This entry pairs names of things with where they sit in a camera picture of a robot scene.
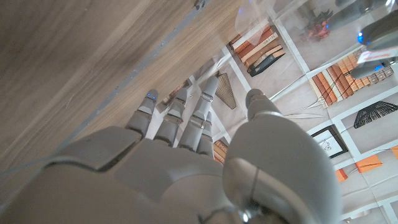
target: orange object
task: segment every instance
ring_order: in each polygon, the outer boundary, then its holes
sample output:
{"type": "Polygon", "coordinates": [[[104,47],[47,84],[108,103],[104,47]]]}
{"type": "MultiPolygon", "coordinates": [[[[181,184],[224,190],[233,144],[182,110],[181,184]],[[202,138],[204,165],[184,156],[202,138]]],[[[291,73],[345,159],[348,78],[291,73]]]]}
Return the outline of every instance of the orange object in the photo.
{"type": "Polygon", "coordinates": [[[391,150],[394,153],[395,157],[398,159],[398,146],[392,147],[391,150]]]}
{"type": "Polygon", "coordinates": [[[373,155],[359,162],[356,162],[355,165],[360,173],[364,173],[376,167],[382,166],[383,163],[380,162],[377,155],[373,155]]]}
{"type": "Polygon", "coordinates": [[[337,179],[339,182],[343,182],[344,180],[346,180],[348,178],[346,172],[344,172],[343,169],[336,170],[336,175],[337,175],[337,179]]]}

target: book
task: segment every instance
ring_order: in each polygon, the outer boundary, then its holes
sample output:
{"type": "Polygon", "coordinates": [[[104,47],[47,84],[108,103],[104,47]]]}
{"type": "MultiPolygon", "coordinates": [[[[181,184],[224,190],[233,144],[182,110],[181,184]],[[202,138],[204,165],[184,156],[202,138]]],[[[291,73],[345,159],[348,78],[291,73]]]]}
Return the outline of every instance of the book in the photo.
{"type": "Polygon", "coordinates": [[[340,70],[343,72],[343,74],[348,73],[348,69],[342,60],[338,61],[337,65],[340,67],[340,70]]]}
{"type": "Polygon", "coordinates": [[[386,77],[389,77],[394,74],[394,71],[392,70],[392,68],[390,66],[385,68],[383,71],[384,71],[384,74],[386,75],[386,77]]]}
{"type": "Polygon", "coordinates": [[[377,77],[377,79],[379,81],[381,81],[381,80],[386,78],[386,75],[384,74],[384,72],[382,70],[381,71],[377,71],[375,74],[376,74],[376,77],[377,77]]]}
{"type": "Polygon", "coordinates": [[[315,75],[314,77],[312,77],[312,80],[315,82],[316,86],[318,87],[319,91],[322,94],[323,99],[325,99],[326,104],[328,106],[330,106],[332,104],[332,101],[329,97],[329,94],[326,92],[325,87],[323,87],[321,80],[319,80],[319,78],[315,75]]]}
{"type": "Polygon", "coordinates": [[[339,182],[343,182],[344,180],[346,180],[348,178],[347,174],[344,172],[343,169],[336,170],[336,175],[337,175],[337,180],[339,182]]]}
{"type": "Polygon", "coordinates": [[[315,84],[315,82],[313,81],[312,78],[309,79],[309,82],[310,82],[310,85],[311,85],[312,89],[314,90],[314,92],[315,92],[315,94],[316,94],[316,96],[318,98],[318,101],[322,104],[322,107],[326,109],[328,107],[328,105],[326,103],[326,100],[322,96],[321,91],[318,89],[317,85],[315,84]]]}
{"type": "Polygon", "coordinates": [[[331,87],[332,92],[337,97],[337,101],[343,100],[341,93],[337,89],[336,83],[333,81],[333,79],[331,78],[329,73],[326,70],[324,70],[324,71],[322,71],[322,74],[326,78],[326,81],[328,82],[329,86],[331,87]]]}
{"type": "Polygon", "coordinates": [[[360,78],[355,79],[355,84],[358,86],[358,88],[365,87],[365,85],[363,84],[363,82],[361,81],[360,78]]]}
{"type": "Polygon", "coordinates": [[[368,76],[369,81],[371,82],[371,84],[376,84],[379,82],[379,79],[377,78],[376,74],[373,73],[372,75],[368,76]]]}
{"type": "Polygon", "coordinates": [[[331,100],[332,103],[337,101],[337,97],[333,93],[331,86],[329,85],[328,81],[326,80],[325,76],[322,74],[322,72],[318,73],[317,77],[321,81],[323,87],[325,87],[326,92],[328,93],[328,96],[331,100]]]}
{"type": "MultiPolygon", "coordinates": [[[[269,30],[271,29],[270,26],[265,27],[264,32],[262,30],[259,30],[258,33],[256,33],[253,38],[256,38],[256,44],[255,46],[257,46],[259,43],[261,43],[262,41],[264,41],[268,36],[269,36],[269,30]]],[[[239,53],[241,53],[243,50],[245,50],[248,47],[252,47],[253,46],[253,42],[255,40],[249,39],[245,42],[243,42],[242,45],[240,45],[237,49],[235,49],[235,52],[239,55],[239,53]]]]}
{"type": "Polygon", "coordinates": [[[263,41],[265,41],[265,40],[267,40],[272,34],[274,33],[274,30],[273,29],[268,29],[267,31],[265,31],[265,33],[263,33],[262,35],[261,35],[261,38],[260,38],[260,41],[259,41],[259,43],[257,44],[257,45],[252,45],[252,44],[249,44],[247,47],[245,47],[242,51],[240,51],[240,53],[238,53],[238,56],[239,56],[239,58],[240,59],[242,59],[244,56],[246,56],[250,51],[252,51],[253,49],[255,49],[258,45],[261,45],[262,44],[262,42],[263,41]]]}
{"type": "Polygon", "coordinates": [[[236,41],[238,41],[242,36],[240,34],[238,34],[235,38],[233,38],[229,44],[230,46],[232,46],[236,41]]]}
{"type": "Polygon", "coordinates": [[[356,67],[356,62],[358,61],[358,59],[355,57],[354,54],[349,54],[348,55],[348,59],[350,60],[351,64],[353,65],[353,68],[356,67]]]}
{"type": "Polygon", "coordinates": [[[258,52],[256,52],[253,56],[249,57],[245,62],[244,65],[246,66],[246,68],[249,68],[250,65],[252,65],[254,62],[256,62],[256,60],[258,60],[261,56],[263,56],[264,54],[268,53],[269,51],[271,51],[273,48],[277,47],[279,45],[278,43],[278,37],[271,41],[269,44],[267,44],[265,47],[263,47],[261,50],[259,50],[258,52]]]}
{"type": "Polygon", "coordinates": [[[216,144],[216,146],[218,146],[223,152],[228,152],[228,146],[221,140],[217,140],[216,142],[214,142],[214,144],[216,144]]]}
{"type": "Polygon", "coordinates": [[[353,89],[353,91],[356,91],[359,89],[354,81],[354,78],[350,74],[347,74],[345,76],[345,78],[347,79],[347,82],[348,82],[349,86],[351,87],[351,89],[353,89]]]}
{"type": "Polygon", "coordinates": [[[219,154],[223,159],[225,159],[226,153],[222,149],[220,149],[220,147],[218,147],[216,144],[213,144],[213,150],[214,152],[217,152],[217,154],[219,154]]]}
{"type": "MultiPolygon", "coordinates": [[[[285,52],[283,51],[283,50],[279,50],[279,51],[277,51],[277,52],[275,52],[276,53],[276,55],[279,55],[279,54],[285,54],[285,52]]],[[[270,55],[268,55],[268,56],[266,56],[265,57],[265,59],[264,60],[262,60],[262,58],[259,58],[258,60],[256,60],[256,62],[254,62],[252,65],[250,65],[250,67],[248,68],[248,73],[251,73],[251,72],[253,72],[256,68],[258,68],[258,67],[260,67],[260,65],[261,65],[261,63],[262,62],[264,62],[265,60],[268,60],[268,62],[269,62],[269,60],[272,60],[272,55],[273,54],[270,54],[270,55]]]]}
{"type": "Polygon", "coordinates": [[[217,161],[219,161],[220,163],[224,164],[225,159],[222,156],[220,156],[215,150],[213,150],[213,151],[214,151],[215,159],[217,159],[217,161]]]}
{"type": "Polygon", "coordinates": [[[273,53],[272,55],[268,56],[255,69],[253,69],[249,72],[250,76],[254,77],[254,76],[260,74],[265,69],[270,67],[273,63],[275,63],[278,59],[280,59],[281,56],[283,56],[284,54],[285,54],[285,52],[283,50],[280,50],[280,51],[277,51],[277,52],[273,53]]]}
{"type": "Polygon", "coordinates": [[[338,91],[340,92],[340,95],[343,97],[343,99],[347,98],[348,94],[346,92],[346,89],[344,88],[343,83],[339,79],[339,76],[336,74],[334,69],[332,67],[328,67],[326,69],[326,71],[328,72],[328,74],[330,75],[331,79],[335,83],[335,85],[336,85],[338,91]]]}
{"type": "Polygon", "coordinates": [[[368,77],[362,78],[361,81],[363,82],[363,85],[366,85],[366,86],[371,84],[368,77]]]}
{"type": "Polygon", "coordinates": [[[333,71],[335,71],[338,79],[340,80],[341,84],[343,84],[344,92],[347,93],[348,96],[352,96],[354,94],[353,89],[350,87],[347,79],[343,75],[343,72],[340,70],[339,66],[337,65],[332,65],[331,66],[333,71]]]}
{"type": "Polygon", "coordinates": [[[343,58],[343,62],[346,65],[349,72],[354,69],[353,64],[351,63],[348,57],[343,58]]]}
{"type": "Polygon", "coordinates": [[[252,64],[253,65],[252,67],[256,68],[263,60],[265,60],[268,56],[277,52],[278,50],[282,50],[282,46],[278,45],[277,47],[274,47],[273,49],[266,52],[264,55],[262,55],[252,64]]]}
{"type": "Polygon", "coordinates": [[[247,53],[245,56],[241,58],[241,61],[244,63],[245,61],[248,60],[251,56],[253,56],[255,53],[257,53],[259,50],[261,50],[263,47],[267,46],[269,43],[271,43],[273,40],[278,38],[278,34],[273,33],[271,36],[269,36],[265,41],[261,42],[259,45],[257,45],[253,50],[251,50],[249,53],[247,53]]]}
{"type": "Polygon", "coordinates": [[[257,32],[264,31],[264,27],[269,26],[268,19],[264,19],[257,25],[255,25],[251,30],[245,33],[239,40],[232,44],[232,49],[237,49],[240,45],[242,45],[245,41],[249,40],[253,35],[257,32]]]}
{"type": "Polygon", "coordinates": [[[356,168],[358,168],[358,171],[362,174],[382,165],[383,163],[377,155],[369,156],[368,158],[355,163],[356,168]]]}

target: stack of books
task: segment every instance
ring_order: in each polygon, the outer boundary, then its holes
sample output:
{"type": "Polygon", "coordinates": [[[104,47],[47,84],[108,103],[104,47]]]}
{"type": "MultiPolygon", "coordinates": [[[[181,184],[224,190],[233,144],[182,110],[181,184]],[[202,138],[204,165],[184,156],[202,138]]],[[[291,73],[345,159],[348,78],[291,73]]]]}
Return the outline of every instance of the stack of books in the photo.
{"type": "Polygon", "coordinates": [[[213,150],[214,150],[214,160],[224,164],[226,153],[228,151],[228,146],[225,143],[223,143],[221,140],[217,140],[213,144],[213,150]]]}
{"type": "Polygon", "coordinates": [[[361,50],[355,51],[310,79],[310,84],[324,108],[352,96],[354,92],[365,86],[376,84],[394,74],[392,69],[387,67],[368,77],[354,79],[350,71],[357,65],[361,53],[361,50]]]}
{"type": "Polygon", "coordinates": [[[278,43],[279,37],[267,20],[253,27],[244,35],[235,37],[229,45],[254,77],[270,67],[285,54],[278,43]]]}

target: robot finger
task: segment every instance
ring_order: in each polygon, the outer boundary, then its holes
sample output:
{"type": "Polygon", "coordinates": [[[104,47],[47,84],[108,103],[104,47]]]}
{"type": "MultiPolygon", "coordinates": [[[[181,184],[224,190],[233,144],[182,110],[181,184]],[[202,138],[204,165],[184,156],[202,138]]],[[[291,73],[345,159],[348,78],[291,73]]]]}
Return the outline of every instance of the robot finger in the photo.
{"type": "Polygon", "coordinates": [[[173,99],[169,112],[164,117],[164,120],[154,137],[155,141],[164,142],[170,147],[173,146],[187,98],[188,92],[186,88],[182,88],[178,91],[177,95],[173,99]]]}
{"type": "Polygon", "coordinates": [[[210,156],[214,159],[213,139],[211,138],[211,113],[207,114],[205,127],[201,134],[197,153],[205,156],[210,156]]]}
{"type": "Polygon", "coordinates": [[[133,116],[126,125],[126,129],[131,129],[145,137],[148,131],[150,120],[155,110],[157,90],[149,90],[140,107],[134,112],[133,116]]]}
{"type": "Polygon", "coordinates": [[[216,77],[210,77],[207,80],[206,87],[203,89],[187,127],[182,133],[178,147],[182,147],[193,152],[197,151],[201,134],[205,127],[206,117],[210,109],[210,104],[216,93],[217,86],[218,79],[216,77]]]}

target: orange book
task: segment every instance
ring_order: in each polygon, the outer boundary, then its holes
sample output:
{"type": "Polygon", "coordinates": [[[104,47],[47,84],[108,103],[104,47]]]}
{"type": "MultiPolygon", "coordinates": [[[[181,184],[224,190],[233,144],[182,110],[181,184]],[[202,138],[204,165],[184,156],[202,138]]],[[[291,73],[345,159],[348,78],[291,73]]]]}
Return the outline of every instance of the orange book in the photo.
{"type": "Polygon", "coordinates": [[[391,148],[392,153],[394,153],[395,157],[398,159],[398,146],[394,146],[391,148]]]}
{"type": "Polygon", "coordinates": [[[363,82],[363,85],[370,85],[371,82],[369,81],[368,77],[362,78],[361,81],[363,82]]]}
{"type": "Polygon", "coordinates": [[[340,70],[343,72],[343,74],[348,73],[348,69],[342,60],[338,61],[337,65],[340,67],[340,70]]]}
{"type": "Polygon", "coordinates": [[[329,97],[329,94],[326,92],[325,87],[323,87],[322,82],[319,80],[317,76],[312,77],[313,82],[318,87],[319,92],[321,92],[323,99],[325,99],[327,105],[331,105],[332,101],[329,97]]]}
{"type": "MultiPolygon", "coordinates": [[[[256,32],[256,34],[254,34],[253,35],[253,37],[258,37],[260,34],[262,34],[261,35],[261,37],[260,37],[260,39],[259,39],[259,42],[257,43],[257,44],[259,44],[259,43],[261,43],[262,41],[264,41],[264,40],[261,40],[262,39],[262,36],[264,35],[264,33],[266,33],[269,29],[270,29],[271,27],[269,26],[269,24],[268,25],[266,25],[266,27],[264,28],[264,30],[259,30],[258,32],[256,32]]],[[[245,42],[243,42],[243,44],[241,44],[239,47],[237,47],[236,49],[235,49],[235,52],[238,54],[238,53],[241,53],[246,47],[249,47],[250,45],[252,45],[251,43],[251,39],[249,39],[249,40],[247,40],[247,41],[245,41],[245,42]]]]}
{"type": "Polygon", "coordinates": [[[340,67],[337,66],[337,65],[332,65],[331,67],[333,68],[333,70],[335,71],[337,77],[339,77],[339,80],[343,84],[343,88],[345,89],[345,93],[347,93],[348,96],[352,96],[354,94],[354,91],[350,87],[350,85],[349,85],[347,79],[345,78],[345,76],[343,75],[343,72],[340,70],[340,67]]]}
{"type": "Polygon", "coordinates": [[[349,86],[351,87],[351,89],[353,89],[353,91],[356,91],[359,89],[354,81],[354,78],[351,75],[346,75],[346,79],[347,79],[347,82],[349,83],[349,86]]]}
{"type": "Polygon", "coordinates": [[[337,175],[337,179],[339,182],[343,182],[344,180],[346,180],[348,178],[346,172],[344,172],[343,169],[336,170],[336,175],[337,175]]]}
{"type": "MultiPolygon", "coordinates": [[[[274,30],[272,30],[271,28],[268,28],[267,31],[265,31],[262,35],[261,38],[259,40],[259,42],[256,44],[256,46],[258,44],[260,44],[261,42],[265,41],[269,36],[271,36],[274,33],[274,30]]],[[[249,45],[243,49],[240,53],[238,53],[239,58],[243,58],[246,54],[248,54],[251,50],[253,50],[255,47],[255,45],[252,45],[249,43],[249,45]]]]}
{"type": "Polygon", "coordinates": [[[373,155],[366,159],[356,162],[355,165],[360,173],[365,173],[369,170],[373,170],[374,168],[382,166],[383,163],[380,162],[377,155],[373,155]]]}
{"type": "Polygon", "coordinates": [[[335,83],[337,90],[340,92],[340,95],[343,97],[343,99],[348,97],[347,91],[343,86],[343,83],[340,80],[340,76],[344,76],[343,74],[337,75],[333,67],[328,67],[326,71],[329,73],[331,79],[335,83]]]}
{"type": "Polygon", "coordinates": [[[329,85],[329,83],[326,80],[326,78],[323,75],[323,73],[322,72],[318,73],[317,77],[321,81],[323,87],[325,87],[325,90],[328,93],[328,96],[330,97],[331,102],[332,103],[337,102],[337,97],[336,97],[335,93],[333,92],[333,90],[331,89],[331,86],[329,85]]]}
{"type": "Polygon", "coordinates": [[[353,67],[356,67],[356,62],[358,61],[358,59],[356,59],[354,54],[349,54],[348,55],[348,59],[350,60],[351,64],[353,65],[353,67]]]}
{"type": "Polygon", "coordinates": [[[346,65],[346,67],[347,67],[349,72],[354,69],[354,66],[353,66],[353,64],[351,63],[351,61],[349,60],[348,57],[343,58],[343,62],[346,65]]]}
{"type": "Polygon", "coordinates": [[[363,82],[361,81],[360,78],[355,79],[355,84],[358,86],[358,88],[365,87],[365,85],[363,84],[363,82]]]}

